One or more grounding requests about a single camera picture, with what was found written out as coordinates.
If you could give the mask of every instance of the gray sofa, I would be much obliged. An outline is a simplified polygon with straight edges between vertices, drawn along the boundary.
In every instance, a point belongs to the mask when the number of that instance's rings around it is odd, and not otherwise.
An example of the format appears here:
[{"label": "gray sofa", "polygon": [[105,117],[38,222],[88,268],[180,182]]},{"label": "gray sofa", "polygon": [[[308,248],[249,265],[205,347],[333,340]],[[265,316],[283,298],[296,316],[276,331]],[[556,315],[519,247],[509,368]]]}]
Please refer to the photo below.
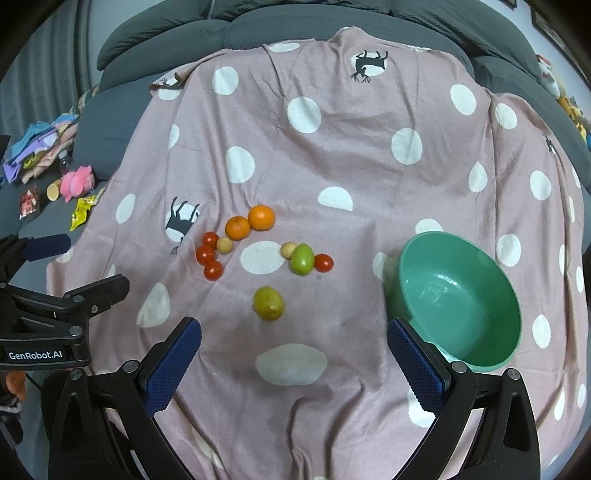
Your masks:
[{"label": "gray sofa", "polygon": [[[99,93],[87,101],[80,116],[74,162],[91,165],[99,180],[109,180],[150,101],[148,85],[163,72],[221,48],[254,48],[297,38],[326,40],[352,25],[376,37],[446,51],[481,85],[527,100],[556,134],[579,175],[585,203],[582,253],[587,250],[591,243],[589,152],[572,121],[540,86],[528,41],[514,24],[476,0],[165,0],[128,20],[105,42],[98,59],[103,70]],[[56,168],[48,170],[37,182],[40,191],[58,176]],[[23,188],[4,185],[0,189],[0,237],[67,232],[75,202],[65,204],[61,199],[48,204],[37,219],[20,224],[17,203]],[[82,230],[68,233],[75,241]],[[48,262],[25,265],[13,283],[44,291]],[[27,405],[31,411],[34,407]],[[589,407],[585,419],[572,450],[591,424]],[[31,443],[46,442],[42,437],[38,432],[25,435],[20,451],[26,452]],[[43,465],[35,466],[37,461],[27,455],[23,453],[23,463],[35,470],[36,478],[45,478]],[[571,455],[571,450],[561,455],[544,471],[544,480],[554,478]]]}]

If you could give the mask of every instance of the yellow snack bag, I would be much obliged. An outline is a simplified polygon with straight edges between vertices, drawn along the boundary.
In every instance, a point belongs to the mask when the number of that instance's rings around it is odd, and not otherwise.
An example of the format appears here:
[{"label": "yellow snack bag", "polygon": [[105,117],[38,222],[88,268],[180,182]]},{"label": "yellow snack bag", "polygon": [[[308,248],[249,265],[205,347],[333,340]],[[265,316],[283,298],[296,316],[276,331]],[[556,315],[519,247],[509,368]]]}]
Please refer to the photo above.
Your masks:
[{"label": "yellow snack bag", "polygon": [[72,223],[70,224],[70,232],[73,232],[77,227],[82,225],[88,216],[88,211],[95,205],[96,195],[78,199],[76,202],[76,210],[72,213]]}]

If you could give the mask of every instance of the screw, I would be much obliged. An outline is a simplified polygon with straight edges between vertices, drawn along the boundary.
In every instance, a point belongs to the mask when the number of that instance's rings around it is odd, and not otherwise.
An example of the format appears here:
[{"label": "screw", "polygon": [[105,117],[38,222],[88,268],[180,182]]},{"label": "screw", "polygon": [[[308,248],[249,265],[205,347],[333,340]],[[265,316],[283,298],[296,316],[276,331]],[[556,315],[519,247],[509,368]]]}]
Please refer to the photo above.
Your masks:
[{"label": "screw", "polygon": [[510,368],[509,370],[507,370],[507,375],[512,380],[519,380],[521,378],[521,375],[517,370],[515,370],[515,368]]},{"label": "screw", "polygon": [[123,364],[123,371],[126,373],[133,373],[139,368],[139,363],[136,360],[129,360]]},{"label": "screw", "polygon": [[459,374],[465,374],[468,367],[464,362],[452,362],[452,369]]},{"label": "screw", "polygon": [[70,327],[70,335],[72,335],[73,337],[82,335],[82,327],[79,327],[78,325]]},{"label": "screw", "polygon": [[70,372],[70,378],[72,380],[78,380],[82,376],[82,369],[76,368],[76,370],[72,370]]}]

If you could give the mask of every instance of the picture frame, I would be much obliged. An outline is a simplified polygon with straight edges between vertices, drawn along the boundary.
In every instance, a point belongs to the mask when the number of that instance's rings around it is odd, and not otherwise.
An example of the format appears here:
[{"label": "picture frame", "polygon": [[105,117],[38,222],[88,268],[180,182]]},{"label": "picture frame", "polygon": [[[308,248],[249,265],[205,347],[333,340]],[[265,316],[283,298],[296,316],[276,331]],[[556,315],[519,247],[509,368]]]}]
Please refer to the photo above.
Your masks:
[{"label": "picture frame", "polygon": [[501,2],[513,10],[517,8],[517,0],[501,0]]},{"label": "picture frame", "polygon": [[581,68],[579,61],[577,60],[574,53],[571,51],[569,46],[564,42],[564,40],[560,37],[558,32],[552,27],[550,22],[548,22],[539,12],[531,8],[531,22],[540,33],[542,33],[548,40],[550,40],[567,58],[570,64],[574,67],[580,77],[585,81],[587,86],[591,86],[589,83],[589,79],[585,75],[585,72]]}]

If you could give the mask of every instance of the blue gripper pad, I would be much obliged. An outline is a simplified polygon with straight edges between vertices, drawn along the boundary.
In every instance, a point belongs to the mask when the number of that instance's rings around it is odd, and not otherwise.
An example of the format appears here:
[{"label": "blue gripper pad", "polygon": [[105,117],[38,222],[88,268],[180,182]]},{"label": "blue gripper pad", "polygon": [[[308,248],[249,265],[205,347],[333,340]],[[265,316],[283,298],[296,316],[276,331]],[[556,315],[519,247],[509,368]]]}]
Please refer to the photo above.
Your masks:
[{"label": "blue gripper pad", "polygon": [[420,340],[415,331],[412,333],[417,340],[413,339],[413,335],[408,331],[412,327],[407,322],[405,324],[406,328],[399,319],[388,323],[386,334],[388,347],[423,410],[439,415],[444,406],[444,394],[447,390],[445,382],[418,342],[421,342],[425,348],[428,348],[427,344]]},{"label": "blue gripper pad", "polygon": [[27,243],[22,249],[21,256],[24,260],[33,262],[41,258],[64,254],[70,249],[71,245],[72,241],[65,233],[32,238],[27,240]]},{"label": "blue gripper pad", "polygon": [[172,343],[162,355],[148,378],[144,391],[144,407],[152,418],[157,411],[162,411],[172,400],[179,383],[201,345],[201,325],[194,318],[180,332],[173,332]]}]

